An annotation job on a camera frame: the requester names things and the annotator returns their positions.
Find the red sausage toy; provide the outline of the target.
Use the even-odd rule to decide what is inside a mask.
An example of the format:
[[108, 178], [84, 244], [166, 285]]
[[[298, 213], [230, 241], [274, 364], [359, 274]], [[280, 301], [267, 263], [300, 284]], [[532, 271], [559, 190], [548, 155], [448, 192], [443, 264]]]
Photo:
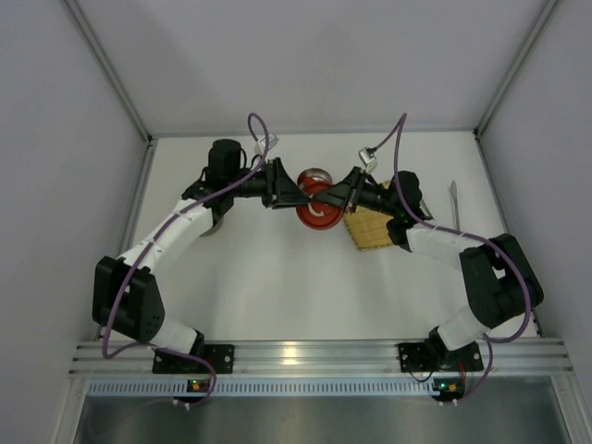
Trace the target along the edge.
[[321, 191], [325, 191], [332, 186], [330, 181], [306, 177], [302, 182], [303, 191], [310, 197], [317, 195]]

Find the red steel lunch box bowl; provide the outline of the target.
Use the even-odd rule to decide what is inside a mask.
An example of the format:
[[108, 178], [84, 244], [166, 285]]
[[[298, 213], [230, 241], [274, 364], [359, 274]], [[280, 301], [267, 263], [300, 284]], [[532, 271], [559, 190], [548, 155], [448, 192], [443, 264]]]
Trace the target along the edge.
[[325, 171], [322, 168], [311, 167], [311, 168], [307, 168], [304, 171], [302, 171], [300, 173], [300, 175], [298, 176], [297, 185], [299, 186], [300, 189], [302, 189], [302, 182], [306, 177], [330, 181], [331, 184], [333, 185], [333, 179], [327, 171]]

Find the red round lid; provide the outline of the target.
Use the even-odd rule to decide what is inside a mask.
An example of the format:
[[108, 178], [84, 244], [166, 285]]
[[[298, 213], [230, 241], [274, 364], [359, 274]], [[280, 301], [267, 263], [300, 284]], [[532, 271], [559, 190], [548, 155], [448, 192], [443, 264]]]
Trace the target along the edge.
[[328, 230], [334, 228], [341, 221], [344, 212], [341, 208], [319, 202], [310, 196], [310, 202], [307, 205], [296, 208], [296, 215], [308, 228]]

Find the steel tongs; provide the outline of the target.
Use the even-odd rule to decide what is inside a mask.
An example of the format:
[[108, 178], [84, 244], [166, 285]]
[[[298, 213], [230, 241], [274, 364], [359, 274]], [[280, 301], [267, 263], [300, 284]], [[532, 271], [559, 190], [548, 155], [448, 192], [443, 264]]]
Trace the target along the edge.
[[449, 185], [450, 203], [452, 208], [453, 224], [454, 228], [458, 231], [461, 230], [461, 219], [458, 202], [458, 189], [457, 183], [453, 180]]

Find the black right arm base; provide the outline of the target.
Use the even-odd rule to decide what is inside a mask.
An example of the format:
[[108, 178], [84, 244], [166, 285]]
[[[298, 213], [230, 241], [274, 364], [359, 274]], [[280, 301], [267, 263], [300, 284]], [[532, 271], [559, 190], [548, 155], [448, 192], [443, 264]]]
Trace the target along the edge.
[[403, 373], [479, 372], [485, 366], [476, 342], [448, 351], [430, 341], [402, 342], [397, 345]]

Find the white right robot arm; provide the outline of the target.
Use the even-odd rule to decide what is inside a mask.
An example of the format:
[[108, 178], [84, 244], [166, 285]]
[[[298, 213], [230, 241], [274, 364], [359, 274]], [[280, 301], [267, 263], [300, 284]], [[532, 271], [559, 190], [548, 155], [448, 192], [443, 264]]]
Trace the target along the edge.
[[389, 217], [391, 242], [409, 253], [429, 256], [458, 271], [466, 302], [448, 321], [434, 327], [425, 340], [433, 365], [444, 366], [458, 352], [505, 322], [529, 319], [544, 292], [514, 236], [486, 239], [429, 222], [421, 211], [418, 177], [399, 171], [388, 187], [354, 168], [346, 178], [312, 195], [313, 203], [342, 210], [362, 207]]

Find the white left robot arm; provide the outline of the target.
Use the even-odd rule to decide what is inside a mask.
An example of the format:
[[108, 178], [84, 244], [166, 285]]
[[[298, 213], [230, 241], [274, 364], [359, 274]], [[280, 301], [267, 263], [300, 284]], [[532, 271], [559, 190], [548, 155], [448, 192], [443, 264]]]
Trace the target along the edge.
[[167, 315], [158, 276], [218, 225], [237, 198], [258, 198], [272, 209], [298, 208], [310, 202], [280, 159], [259, 158], [253, 168], [245, 162], [239, 142], [214, 141], [203, 174], [182, 193], [166, 219], [132, 249], [99, 261], [92, 296], [96, 323], [138, 344], [203, 356], [203, 333]]

